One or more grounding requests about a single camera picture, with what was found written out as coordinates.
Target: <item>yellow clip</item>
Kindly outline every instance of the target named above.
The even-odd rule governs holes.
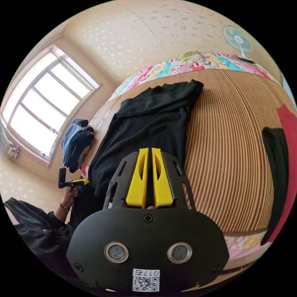
[[[145,208],[146,185],[148,180],[148,158],[148,148],[141,148],[139,150],[135,170],[132,176],[128,195],[126,197],[126,203],[129,206]]]
[[[152,157],[155,207],[170,206],[173,203],[173,197],[163,163],[161,150],[159,148],[152,148]]]
[[[83,182],[84,186],[89,183],[88,179],[77,179],[77,180],[72,180],[70,183],[79,183],[79,182]]]

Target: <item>pillow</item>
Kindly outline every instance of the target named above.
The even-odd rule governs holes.
[[[200,54],[199,52],[192,51],[192,52],[186,52],[179,56],[180,58],[180,65],[186,65],[186,64],[192,64],[197,62],[204,62],[205,58]]]

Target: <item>colorful quilt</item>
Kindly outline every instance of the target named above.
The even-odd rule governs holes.
[[[227,69],[234,71],[242,71],[260,75],[269,80],[275,82],[276,79],[269,74],[261,65],[259,64],[250,64],[247,62],[240,61],[238,56],[233,54],[217,54],[217,53],[208,53],[201,54],[204,59],[201,59],[201,56],[198,56],[195,60],[191,60],[190,64],[184,64],[184,60],[180,58],[175,58],[172,60],[164,61],[158,63],[154,66],[151,66],[143,71],[140,71],[130,77],[128,77],[112,94],[110,100],[118,97],[119,95],[129,91],[130,89],[136,87],[137,85],[143,84],[147,81],[155,80],[157,78],[190,72],[203,69]]]

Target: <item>label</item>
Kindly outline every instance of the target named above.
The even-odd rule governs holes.
[[[159,292],[160,270],[133,269],[134,292]]]

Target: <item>wrist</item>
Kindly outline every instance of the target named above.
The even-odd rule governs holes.
[[[71,205],[72,205],[72,201],[69,200],[69,199],[62,199],[62,201],[60,202],[60,204],[61,204],[63,207],[70,208]]]

